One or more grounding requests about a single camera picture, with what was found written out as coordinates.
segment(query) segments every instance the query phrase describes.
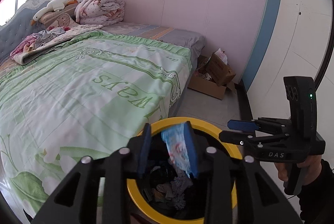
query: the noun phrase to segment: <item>metal screw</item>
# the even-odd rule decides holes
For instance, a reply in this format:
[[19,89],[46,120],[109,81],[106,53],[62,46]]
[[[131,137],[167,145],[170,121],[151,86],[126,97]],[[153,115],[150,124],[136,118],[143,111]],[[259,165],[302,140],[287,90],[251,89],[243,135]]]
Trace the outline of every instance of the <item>metal screw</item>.
[[127,147],[123,147],[123,148],[120,148],[120,149],[118,150],[118,152],[119,152],[120,154],[128,154],[128,153],[130,152],[130,149],[127,148]]
[[83,164],[88,164],[88,163],[91,162],[91,157],[90,156],[84,156],[84,157],[81,158],[80,162],[83,163]]
[[246,163],[254,163],[254,157],[250,155],[245,156],[244,160]]
[[211,153],[211,154],[214,154],[217,152],[217,149],[215,147],[207,147],[206,148],[206,152],[207,153]]

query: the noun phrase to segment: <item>bed headboard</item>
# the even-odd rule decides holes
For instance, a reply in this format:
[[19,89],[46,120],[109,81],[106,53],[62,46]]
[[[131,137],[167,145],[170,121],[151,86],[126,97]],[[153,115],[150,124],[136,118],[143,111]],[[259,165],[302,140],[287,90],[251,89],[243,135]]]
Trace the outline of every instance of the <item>bed headboard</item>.
[[52,0],[27,0],[5,25],[0,26],[0,65],[24,38],[45,29],[40,22],[33,26],[30,22],[36,12],[46,7],[49,1]]

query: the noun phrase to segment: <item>person's hand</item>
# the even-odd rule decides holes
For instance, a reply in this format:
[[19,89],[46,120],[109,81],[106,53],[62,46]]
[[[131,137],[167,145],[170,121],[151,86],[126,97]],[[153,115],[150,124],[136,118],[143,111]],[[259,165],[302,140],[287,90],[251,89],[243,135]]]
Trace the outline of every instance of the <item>person's hand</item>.
[[[275,163],[278,170],[278,178],[283,181],[288,181],[288,171],[284,163]],[[321,155],[308,156],[302,163],[297,164],[297,167],[308,167],[307,174],[303,185],[308,185],[313,182],[321,172]]]

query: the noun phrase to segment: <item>green and white blanket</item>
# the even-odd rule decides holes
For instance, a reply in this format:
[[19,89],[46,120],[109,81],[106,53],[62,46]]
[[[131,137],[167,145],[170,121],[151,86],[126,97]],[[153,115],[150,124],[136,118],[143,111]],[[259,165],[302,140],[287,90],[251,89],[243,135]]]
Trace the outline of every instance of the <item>green and white blanket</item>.
[[98,30],[1,77],[1,159],[26,212],[81,157],[106,157],[168,117],[190,70],[188,48]]

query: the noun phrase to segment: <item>blue wrapper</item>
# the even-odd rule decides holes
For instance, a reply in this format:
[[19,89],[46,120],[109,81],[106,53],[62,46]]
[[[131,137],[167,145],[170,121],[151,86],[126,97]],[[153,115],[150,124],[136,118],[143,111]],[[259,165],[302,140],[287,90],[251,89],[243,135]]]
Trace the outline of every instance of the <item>blue wrapper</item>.
[[184,139],[186,123],[174,125],[161,132],[161,138],[166,143],[169,157],[173,164],[186,172],[188,177],[192,173],[187,146]]

